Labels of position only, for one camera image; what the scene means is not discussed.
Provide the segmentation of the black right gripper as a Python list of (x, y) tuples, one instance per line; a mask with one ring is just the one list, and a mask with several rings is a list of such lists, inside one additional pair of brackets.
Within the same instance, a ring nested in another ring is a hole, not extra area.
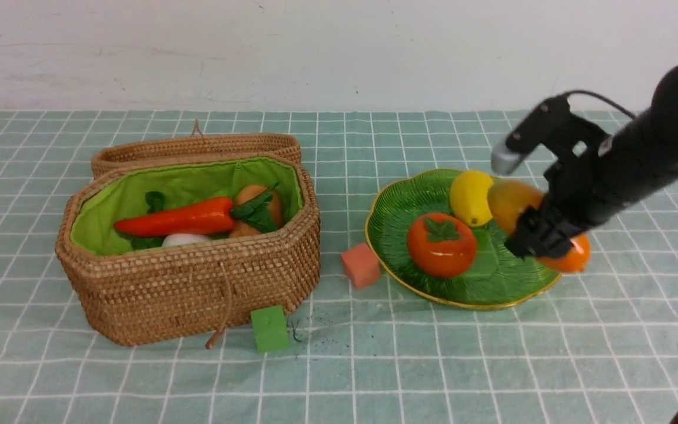
[(594, 168), (592, 156), (579, 156), (577, 161), (562, 167), (551, 166), (547, 178), (549, 190), (543, 192), (539, 214), (563, 231), (586, 234), (591, 228), (587, 205), (592, 198)]

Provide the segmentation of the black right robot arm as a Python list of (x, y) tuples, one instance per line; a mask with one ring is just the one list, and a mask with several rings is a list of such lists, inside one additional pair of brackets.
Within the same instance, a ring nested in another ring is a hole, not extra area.
[(505, 247), (516, 257), (559, 259), (576, 236), (678, 180), (678, 65), (657, 83), (649, 108), (614, 134), (573, 114), (571, 95), (539, 102), (492, 150), (500, 176), (540, 145), (556, 157), (544, 172), (547, 193), (506, 229)]

